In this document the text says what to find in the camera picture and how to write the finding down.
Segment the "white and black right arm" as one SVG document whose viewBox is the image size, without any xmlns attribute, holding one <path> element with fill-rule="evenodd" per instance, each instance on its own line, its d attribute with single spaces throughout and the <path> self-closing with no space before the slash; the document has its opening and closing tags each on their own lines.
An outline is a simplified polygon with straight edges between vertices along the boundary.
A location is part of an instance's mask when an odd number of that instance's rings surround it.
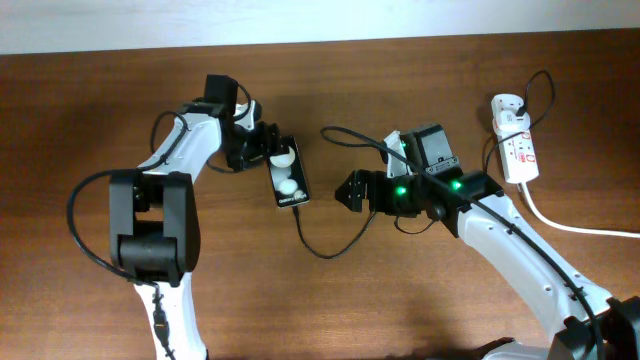
<svg viewBox="0 0 640 360">
<path fill-rule="evenodd" d="M 639 299 L 616 299 L 560 256 L 482 171 L 463 172 L 443 128 L 395 131 L 358 146 L 380 151 L 386 171 L 355 170 L 336 192 L 358 212 L 426 213 L 480 253 L 523 299 L 550 340 L 527 346 L 506 337 L 471 351 L 474 359 L 636 359 Z"/>
</svg>

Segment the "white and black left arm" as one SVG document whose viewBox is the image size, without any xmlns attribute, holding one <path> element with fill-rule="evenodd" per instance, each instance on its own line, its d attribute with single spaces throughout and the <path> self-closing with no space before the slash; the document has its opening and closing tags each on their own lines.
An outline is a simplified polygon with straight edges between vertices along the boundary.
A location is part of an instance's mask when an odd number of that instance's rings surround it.
<svg viewBox="0 0 640 360">
<path fill-rule="evenodd" d="M 158 359 L 206 359 L 192 293 L 201 231 L 194 183 L 222 151 L 231 172 L 280 154 L 255 100 L 189 103 L 148 160 L 109 181 L 110 258 L 143 303 Z"/>
</svg>

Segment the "black Galaxy smartphone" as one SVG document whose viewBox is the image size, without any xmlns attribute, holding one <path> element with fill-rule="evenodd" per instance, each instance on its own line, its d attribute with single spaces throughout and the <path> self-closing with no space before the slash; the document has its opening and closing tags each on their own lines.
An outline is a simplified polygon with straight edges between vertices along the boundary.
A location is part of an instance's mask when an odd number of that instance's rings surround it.
<svg viewBox="0 0 640 360">
<path fill-rule="evenodd" d="M 281 145 L 283 153 L 274 154 L 267 161 L 276 205 L 288 208 L 306 204 L 311 196 L 296 139 L 285 136 Z"/>
</svg>

